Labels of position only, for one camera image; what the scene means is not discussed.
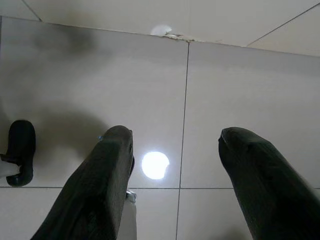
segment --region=tiled floor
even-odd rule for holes
[[[36,129],[34,178],[1,179],[0,232],[30,239],[110,126],[133,130],[139,240],[252,239],[218,156],[223,128],[267,138],[320,188],[320,58],[2,18],[0,150]],[[143,156],[169,159],[151,179]]]

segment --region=black shoe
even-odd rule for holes
[[[34,126],[27,120],[17,120],[9,130],[8,150],[1,154],[2,161],[20,166],[20,173],[7,176],[6,181],[12,187],[21,187],[31,182],[33,157],[36,151],[36,133]]]

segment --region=white tile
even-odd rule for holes
[[[252,240],[233,189],[182,189],[177,240]]]
[[[178,187],[187,49],[167,38],[4,18],[0,116],[6,126],[19,118],[35,126],[29,186],[62,187],[98,136],[124,125],[136,160],[130,187]],[[142,171],[152,151],[170,161],[161,180]]]
[[[150,34],[157,25],[188,30],[185,0],[26,0],[47,23]]]
[[[138,240],[176,240],[178,189],[133,189]]]
[[[60,191],[58,188],[0,188],[1,239],[31,239]]]
[[[320,187],[320,58],[191,43],[181,185],[228,188],[218,153],[227,127],[271,141],[313,187]]]
[[[320,56],[320,7],[292,20],[249,47],[278,52]]]
[[[189,35],[247,46],[316,5],[318,0],[191,0]]]
[[[34,13],[21,0],[1,0],[0,16],[39,20]]]

